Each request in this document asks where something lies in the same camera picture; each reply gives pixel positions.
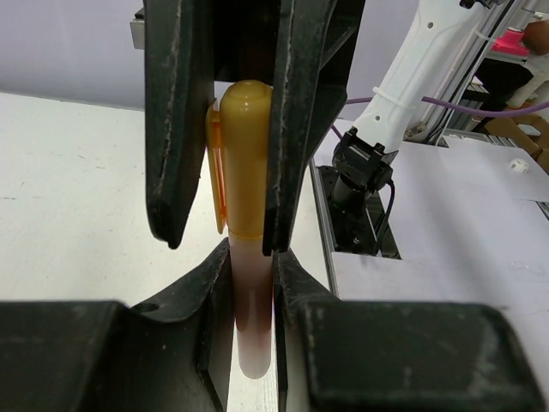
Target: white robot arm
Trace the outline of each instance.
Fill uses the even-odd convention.
[[[483,19],[480,3],[467,9],[459,0],[421,0],[412,26],[376,96],[354,122],[357,136],[385,153],[398,150],[422,97],[455,48]]]
[[[332,200],[343,209],[348,193],[364,192],[368,198],[390,181],[390,164],[414,111],[444,61],[484,19],[486,1],[419,1],[401,49],[374,88],[376,96],[335,149],[333,164],[340,177]]]

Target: yellow marker cap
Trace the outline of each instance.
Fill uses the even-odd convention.
[[[233,84],[207,116],[208,160],[217,228],[239,238],[263,235],[268,120],[272,90],[261,82]]]

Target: white wall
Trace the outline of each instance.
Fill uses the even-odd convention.
[[[419,0],[366,0],[359,41],[347,84],[349,98],[373,96],[406,38]],[[343,109],[343,118],[354,120],[365,105]]]
[[[412,24],[419,0],[366,0],[349,96],[371,96]],[[14,0],[0,14],[0,90],[143,107],[143,51],[130,20],[142,0]],[[364,107],[342,116],[355,119]]]
[[[143,106],[142,0],[13,0],[0,13],[0,90]]]

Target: pink object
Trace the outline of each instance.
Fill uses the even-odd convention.
[[[494,43],[492,50],[495,52],[526,57],[528,55],[528,49],[521,45],[522,36],[524,36],[524,32],[507,29],[507,32]]]

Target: pen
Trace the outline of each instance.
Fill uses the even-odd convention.
[[[229,228],[238,363],[251,379],[270,366],[272,258],[262,254],[271,88],[233,84],[208,109],[208,161],[217,228]]]

